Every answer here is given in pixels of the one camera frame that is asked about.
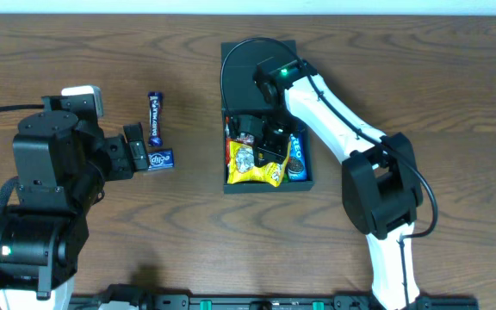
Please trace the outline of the red Hacks candy bag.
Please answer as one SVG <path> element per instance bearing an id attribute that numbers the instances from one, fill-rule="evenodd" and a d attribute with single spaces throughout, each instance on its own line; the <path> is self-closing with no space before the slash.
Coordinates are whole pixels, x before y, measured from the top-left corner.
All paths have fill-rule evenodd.
<path id="1" fill-rule="evenodd" d="M 239 133 L 235 137 L 232 136 L 232 131 L 229 128 L 229 124 L 227 123 L 225 125 L 224 133 L 226 136 L 226 143 L 225 143 L 225 161 L 226 164 L 229 164 L 230 162 L 230 144 L 232 141 L 238 142 L 244 145 L 252 146 L 255 141 L 255 137 L 249 133 Z"/>

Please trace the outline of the blue Oreo cookie pack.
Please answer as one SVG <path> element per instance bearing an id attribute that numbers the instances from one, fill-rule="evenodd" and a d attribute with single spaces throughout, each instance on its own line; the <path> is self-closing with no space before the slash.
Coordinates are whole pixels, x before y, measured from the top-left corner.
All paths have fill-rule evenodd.
<path id="1" fill-rule="evenodd" d="M 303 130 L 303 126 L 299 125 L 296 132 L 290 135 L 290 155 L 287 165 L 288 180 L 290 182 L 305 182 L 307 180 Z"/>

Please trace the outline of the yellow Hacks candy bag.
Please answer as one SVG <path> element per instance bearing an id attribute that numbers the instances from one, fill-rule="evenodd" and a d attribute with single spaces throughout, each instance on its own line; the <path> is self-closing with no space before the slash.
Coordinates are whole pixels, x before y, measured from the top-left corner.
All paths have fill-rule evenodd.
<path id="1" fill-rule="evenodd" d="M 280 164 L 269 162 L 262 167 L 257 167 L 251 146 L 231 140 L 227 148 L 229 151 L 227 184 L 260 182 L 268 183 L 273 187 L 281 185 L 289 160 L 289 152 Z"/>

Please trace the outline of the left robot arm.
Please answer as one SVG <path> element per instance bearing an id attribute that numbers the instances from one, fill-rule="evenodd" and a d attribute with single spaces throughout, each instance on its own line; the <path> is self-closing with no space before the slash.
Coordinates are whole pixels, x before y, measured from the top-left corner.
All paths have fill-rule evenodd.
<path id="1" fill-rule="evenodd" d="M 90 208 L 104 198 L 105 183 L 149 166 L 141 124 L 107 137 L 94 96 L 42 101 L 17 126 L 17 175 L 0 190 L 0 309 L 65 308 Z"/>

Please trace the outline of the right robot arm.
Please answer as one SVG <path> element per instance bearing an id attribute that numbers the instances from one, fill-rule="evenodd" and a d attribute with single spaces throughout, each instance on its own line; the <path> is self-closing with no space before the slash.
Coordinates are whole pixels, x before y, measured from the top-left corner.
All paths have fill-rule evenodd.
<path id="1" fill-rule="evenodd" d="M 341 164 L 342 202 L 368 242 L 373 296 L 385 309 L 409 308 L 420 294 L 411 240 L 425 184 L 411 142 L 401 133 L 387 136 L 355 115 L 305 60 L 266 59 L 257 64 L 253 80 L 273 108 L 236 121 L 237 133 L 255 139 L 255 165 L 285 165 L 297 123 L 313 130 Z"/>

